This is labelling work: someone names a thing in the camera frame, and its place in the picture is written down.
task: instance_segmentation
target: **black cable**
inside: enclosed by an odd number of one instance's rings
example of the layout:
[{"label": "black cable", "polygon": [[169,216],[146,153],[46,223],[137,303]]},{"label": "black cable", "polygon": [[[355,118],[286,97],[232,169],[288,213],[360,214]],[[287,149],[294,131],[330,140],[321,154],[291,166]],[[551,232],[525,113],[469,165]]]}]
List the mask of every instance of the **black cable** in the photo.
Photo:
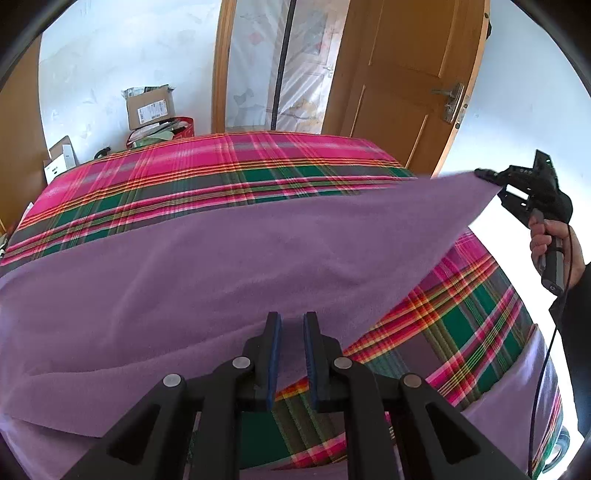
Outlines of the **black cable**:
[{"label": "black cable", "polygon": [[283,85],[283,73],[285,72],[285,61],[287,59],[287,49],[290,46],[291,26],[296,12],[296,1],[290,1],[290,8],[287,11],[285,20],[285,33],[283,34],[283,44],[281,46],[281,56],[279,57],[279,69],[277,70],[277,83],[275,84],[275,96],[273,97],[273,110],[271,111],[271,130],[277,129],[277,116],[279,114],[279,100],[281,99],[281,86]]},{"label": "black cable", "polygon": [[542,380],[544,379],[544,372],[546,370],[546,365],[548,364],[548,360],[550,359],[550,351],[552,350],[552,345],[554,345],[554,340],[556,338],[556,333],[558,332],[558,324],[562,322],[562,315],[564,313],[564,306],[566,305],[566,299],[569,296],[569,286],[570,286],[570,276],[573,272],[573,237],[570,233],[570,224],[567,224],[566,227],[569,229],[569,245],[570,245],[570,265],[569,265],[569,276],[566,280],[566,286],[564,287],[564,294],[560,299],[560,310],[559,314],[554,320],[556,323],[556,327],[554,328],[554,333],[552,334],[552,339],[550,340],[550,344],[548,345],[548,351],[546,352],[546,356],[544,358],[544,363],[542,364],[542,371],[540,372],[540,377],[538,378],[538,385],[535,389],[535,396],[534,396],[534,405],[531,409],[531,424],[530,424],[530,449],[528,455],[528,462],[527,462],[527,475],[530,478],[534,477],[534,427],[535,427],[535,412],[538,409],[538,400],[540,399],[540,389],[542,387]]}]

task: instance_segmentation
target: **black pole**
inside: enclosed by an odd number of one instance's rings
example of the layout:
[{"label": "black pole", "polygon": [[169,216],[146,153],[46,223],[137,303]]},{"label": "black pole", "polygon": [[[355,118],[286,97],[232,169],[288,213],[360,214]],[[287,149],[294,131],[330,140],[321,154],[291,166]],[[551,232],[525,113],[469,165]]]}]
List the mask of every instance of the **black pole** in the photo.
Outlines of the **black pole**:
[{"label": "black pole", "polygon": [[283,72],[285,71],[287,49],[290,46],[291,26],[294,22],[296,2],[297,0],[290,1],[290,9],[287,11],[287,19],[285,20],[285,33],[283,35],[283,45],[281,46],[281,56],[279,57],[279,69],[277,70],[277,84],[275,85],[273,110],[271,112],[271,130],[277,130],[277,115],[279,113],[279,99],[281,98],[281,86],[283,85]]}]

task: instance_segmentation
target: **human hand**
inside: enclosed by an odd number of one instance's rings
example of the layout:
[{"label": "human hand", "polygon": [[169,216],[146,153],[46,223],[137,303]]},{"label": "human hand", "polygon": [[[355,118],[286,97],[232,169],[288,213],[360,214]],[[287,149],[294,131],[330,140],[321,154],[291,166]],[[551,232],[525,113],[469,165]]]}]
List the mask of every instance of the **human hand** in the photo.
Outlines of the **human hand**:
[{"label": "human hand", "polygon": [[564,249],[564,285],[569,280],[570,263],[573,263],[573,271],[570,275],[569,290],[573,288],[583,276],[585,271],[585,261],[583,259],[583,250],[579,239],[573,228],[570,228],[570,234],[573,241],[573,251],[570,251],[569,227],[556,220],[544,220],[540,223],[533,216],[529,222],[531,242],[531,261],[537,270],[538,260],[548,250],[548,245],[552,241],[552,236],[562,239]]}]

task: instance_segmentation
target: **purple felt cloth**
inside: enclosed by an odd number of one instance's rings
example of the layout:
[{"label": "purple felt cloth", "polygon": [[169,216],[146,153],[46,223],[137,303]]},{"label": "purple felt cloth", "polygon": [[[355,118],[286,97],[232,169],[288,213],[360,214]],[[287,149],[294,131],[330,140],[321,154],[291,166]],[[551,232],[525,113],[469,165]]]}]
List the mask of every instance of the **purple felt cloth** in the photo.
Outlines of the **purple felt cloth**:
[{"label": "purple felt cloth", "polygon": [[25,264],[0,278],[0,427],[33,480],[58,478],[87,446],[42,427],[103,435],[166,374],[196,377],[238,355],[270,310],[284,319],[285,387],[305,374],[304,312],[350,345],[497,191],[465,173],[233,207]]}]

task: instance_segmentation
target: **door handle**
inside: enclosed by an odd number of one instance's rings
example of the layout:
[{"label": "door handle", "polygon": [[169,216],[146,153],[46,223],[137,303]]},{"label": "door handle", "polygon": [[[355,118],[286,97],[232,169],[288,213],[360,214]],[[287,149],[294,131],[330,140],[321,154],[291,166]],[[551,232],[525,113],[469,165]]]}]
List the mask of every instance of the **door handle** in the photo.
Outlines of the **door handle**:
[{"label": "door handle", "polygon": [[444,95],[449,98],[445,104],[445,113],[443,119],[448,123],[452,124],[456,117],[458,110],[460,109],[460,103],[466,86],[462,82],[457,82],[453,90],[438,90],[433,89],[431,93],[434,95]]}]

